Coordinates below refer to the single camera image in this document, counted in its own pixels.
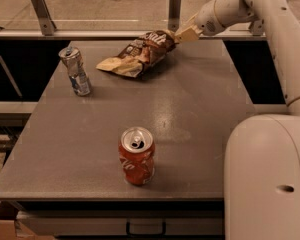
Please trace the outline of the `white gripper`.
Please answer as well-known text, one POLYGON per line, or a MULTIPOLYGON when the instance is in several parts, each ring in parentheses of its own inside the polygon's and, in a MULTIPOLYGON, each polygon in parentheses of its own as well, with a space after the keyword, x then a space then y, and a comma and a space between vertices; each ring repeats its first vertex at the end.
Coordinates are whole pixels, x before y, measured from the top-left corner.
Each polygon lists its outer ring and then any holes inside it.
POLYGON ((175 40, 177 43, 197 41, 201 33, 214 36, 224 30, 215 13, 215 1, 210 1, 180 26, 175 32, 175 40))

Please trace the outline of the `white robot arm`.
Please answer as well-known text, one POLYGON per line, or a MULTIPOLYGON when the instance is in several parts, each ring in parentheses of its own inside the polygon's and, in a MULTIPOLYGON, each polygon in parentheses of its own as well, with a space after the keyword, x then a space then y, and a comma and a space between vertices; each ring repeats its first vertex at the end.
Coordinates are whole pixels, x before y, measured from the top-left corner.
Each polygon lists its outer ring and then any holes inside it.
POLYGON ((288 0, 212 0, 176 32, 180 42, 247 23, 225 43, 257 115, 229 137, 225 240, 300 240, 300 22, 288 0))

